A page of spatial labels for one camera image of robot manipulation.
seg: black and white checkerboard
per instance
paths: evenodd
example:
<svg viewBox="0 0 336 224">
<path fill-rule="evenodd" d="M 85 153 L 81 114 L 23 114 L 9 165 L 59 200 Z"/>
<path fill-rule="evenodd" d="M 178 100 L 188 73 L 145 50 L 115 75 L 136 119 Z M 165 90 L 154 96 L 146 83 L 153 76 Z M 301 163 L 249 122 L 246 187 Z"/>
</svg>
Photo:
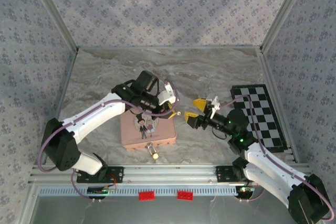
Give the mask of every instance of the black and white checkerboard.
<svg viewBox="0 0 336 224">
<path fill-rule="evenodd" d="M 287 144 L 275 114 L 266 85 L 257 84 L 232 86 L 231 95 L 233 99 L 243 94 L 247 94 L 251 98 L 254 121 L 257 126 L 258 135 L 264 146 L 273 153 L 284 152 L 284 150 L 287 150 Z M 247 130 L 253 131 L 253 136 L 256 138 L 257 135 L 252 124 L 252 116 L 247 98 L 235 102 L 234 107 L 242 109 L 244 114 L 248 116 L 250 124 L 247 127 Z"/>
</svg>

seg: wall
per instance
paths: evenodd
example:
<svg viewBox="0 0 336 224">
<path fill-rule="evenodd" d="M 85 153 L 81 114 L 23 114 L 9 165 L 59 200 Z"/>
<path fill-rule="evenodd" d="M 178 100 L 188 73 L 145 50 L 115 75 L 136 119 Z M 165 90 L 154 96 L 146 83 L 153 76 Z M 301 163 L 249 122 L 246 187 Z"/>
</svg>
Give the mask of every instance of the wall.
<svg viewBox="0 0 336 224">
<path fill-rule="evenodd" d="M 301 162 L 336 206 L 336 1 L 297 0 L 267 56 Z"/>
<path fill-rule="evenodd" d="M 73 56 L 40 0 L 0 5 L 0 223 L 13 223 Z"/>
<path fill-rule="evenodd" d="M 84 46 L 260 45 L 284 0 L 54 0 Z"/>
</svg>

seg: marble floor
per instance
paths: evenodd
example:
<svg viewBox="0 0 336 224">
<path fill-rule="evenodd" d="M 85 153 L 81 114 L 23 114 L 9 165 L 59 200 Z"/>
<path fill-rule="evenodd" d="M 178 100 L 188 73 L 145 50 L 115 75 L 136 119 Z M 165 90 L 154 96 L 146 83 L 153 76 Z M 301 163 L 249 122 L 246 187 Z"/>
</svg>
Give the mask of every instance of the marble floor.
<svg viewBox="0 0 336 224">
<path fill-rule="evenodd" d="M 95 152 L 108 164 L 229 164 L 237 158 L 227 141 L 208 128 L 192 129 L 184 111 L 198 112 L 194 99 L 209 93 L 220 102 L 231 100 L 232 85 L 263 83 L 255 50 L 251 49 L 92 49 L 79 50 L 71 74 L 60 120 L 73 116 L 102 99 L 115 85 L 135 79 L 142 70 L 169 78 L 179 90 L 181 102 L 174 118 L 177 139 L 159 146 L 154 161 L 148 150 L 127 151 L 121 145 L 119 117 L 91 132 L 80 149 Z M 223 108 L 226 115 L 231 108 Z"/>
</svg>

